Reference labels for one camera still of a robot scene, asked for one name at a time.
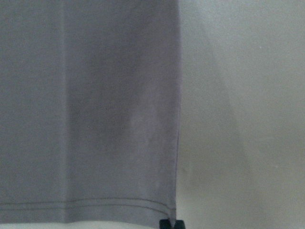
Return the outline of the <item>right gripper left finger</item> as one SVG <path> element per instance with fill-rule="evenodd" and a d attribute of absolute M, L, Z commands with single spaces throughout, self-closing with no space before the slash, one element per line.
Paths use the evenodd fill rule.
<path fill-rule="evenodd" d="M 159 229 L 172 229 L 172 225 L 169 219 L 161 219 L 159 221 Z"/>

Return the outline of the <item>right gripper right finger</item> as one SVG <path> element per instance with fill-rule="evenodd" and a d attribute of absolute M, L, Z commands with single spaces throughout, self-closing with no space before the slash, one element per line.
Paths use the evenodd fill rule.
<path fill-rule="evenodd" d="M 173 229 L 185 229 L 185 223 L 183 220 L 176 220 Z"/>

